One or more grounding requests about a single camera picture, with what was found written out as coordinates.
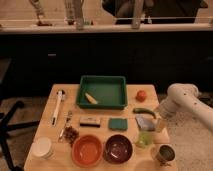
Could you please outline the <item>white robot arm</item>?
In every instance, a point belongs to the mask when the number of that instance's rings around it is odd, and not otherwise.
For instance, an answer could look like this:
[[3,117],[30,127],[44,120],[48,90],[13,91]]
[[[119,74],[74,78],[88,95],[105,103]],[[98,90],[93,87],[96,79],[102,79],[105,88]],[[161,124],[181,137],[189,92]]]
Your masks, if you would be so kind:
[[198,96],[199,90],[194,84],[171,84],[167,89],[167,97],[156,107],[156,111],[161,117],[168,118],[182,108],[213,133],[213,108],[200,101]]

